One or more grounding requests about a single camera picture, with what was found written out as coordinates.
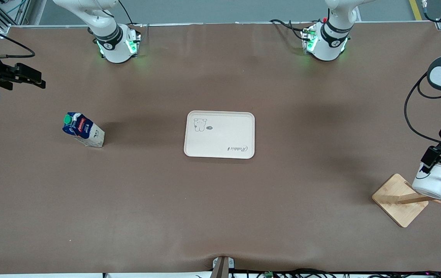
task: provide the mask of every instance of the wooden base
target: wooden base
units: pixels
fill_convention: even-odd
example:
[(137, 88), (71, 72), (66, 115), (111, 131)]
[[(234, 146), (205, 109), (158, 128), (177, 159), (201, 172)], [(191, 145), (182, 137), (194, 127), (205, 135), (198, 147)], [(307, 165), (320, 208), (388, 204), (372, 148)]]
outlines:
[(407, 227), (428, 205), (428, 201), (399, 204), (399, 197), (415, 193), (399, 174), (391, 176), (376, 192), (372, 199), (401, 227)]

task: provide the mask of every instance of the table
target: table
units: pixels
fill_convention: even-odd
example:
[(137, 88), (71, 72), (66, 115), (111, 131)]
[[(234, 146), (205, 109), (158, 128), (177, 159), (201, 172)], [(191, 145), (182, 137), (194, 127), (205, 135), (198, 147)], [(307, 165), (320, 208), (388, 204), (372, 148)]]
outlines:
[[(1, 91), (0, 273), (201, 271), (219, 255), (238, 269), (441, 271), (439, 206), (402, 229), (371, 199), (394, 173), (411, 181), (430, 145), (402, 109), (441, 56), (433, 23), (356, 24), (333, 62), (280, 25), (141, 31), (141, 56), (111, 64), (86, 29), (11, 29), (36, 56), (4, 62), (47, 88)], [(185, 156), (192, 110), (254, 114), (254, 158)], [(68, 111), (105, 146), (64, 134)], [(425, 134), (441, 128), (441, 100), (415, 95), (409, 111)]]

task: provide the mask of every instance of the white mug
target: white mug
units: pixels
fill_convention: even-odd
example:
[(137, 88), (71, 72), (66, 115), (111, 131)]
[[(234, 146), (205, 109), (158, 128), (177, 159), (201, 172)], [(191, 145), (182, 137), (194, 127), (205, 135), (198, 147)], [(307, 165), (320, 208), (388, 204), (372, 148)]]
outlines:
[(434, 165), (428, 174), (421, 171), (423, 165), (420, 163), (420, 169), (413, 181), (413, 189), (428, 197), (441, 199), (441, 164)]

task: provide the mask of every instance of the bear drawing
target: bear drawing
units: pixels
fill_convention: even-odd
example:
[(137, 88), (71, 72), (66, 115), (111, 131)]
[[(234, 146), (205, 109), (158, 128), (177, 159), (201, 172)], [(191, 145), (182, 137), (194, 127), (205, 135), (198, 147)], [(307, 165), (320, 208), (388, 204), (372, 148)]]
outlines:
[(203, 132), (205, 130), (206, 119), (194, 119), (194, 131)]

